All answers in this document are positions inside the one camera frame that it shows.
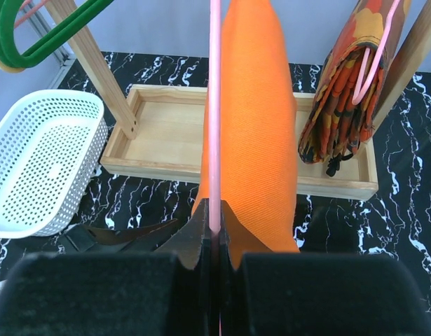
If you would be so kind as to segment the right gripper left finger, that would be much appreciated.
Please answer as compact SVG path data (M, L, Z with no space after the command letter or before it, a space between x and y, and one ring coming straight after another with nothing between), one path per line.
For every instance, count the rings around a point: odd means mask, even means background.
M209 207L159 248L33 253L0 293L0 335L209 335Z

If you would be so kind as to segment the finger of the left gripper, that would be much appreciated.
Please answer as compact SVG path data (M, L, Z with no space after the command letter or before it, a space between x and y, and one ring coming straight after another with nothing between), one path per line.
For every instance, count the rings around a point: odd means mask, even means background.
M66 253L151 252L163 245L180 229L172 219L155 225L110 230L89 225L77 225L59 238Z

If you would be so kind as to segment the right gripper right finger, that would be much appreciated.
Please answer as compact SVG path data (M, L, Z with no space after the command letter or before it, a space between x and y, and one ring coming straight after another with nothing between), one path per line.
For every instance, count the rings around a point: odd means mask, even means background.
M408 269L381 255L274 253L221 205L223 335L431 335Z

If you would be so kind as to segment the orange trousers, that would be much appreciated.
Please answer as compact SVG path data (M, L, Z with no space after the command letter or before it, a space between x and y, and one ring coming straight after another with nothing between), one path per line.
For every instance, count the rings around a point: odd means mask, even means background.
M296 100L269 1L232 1L221 34L221 197L242 228L231 259L296 253Z

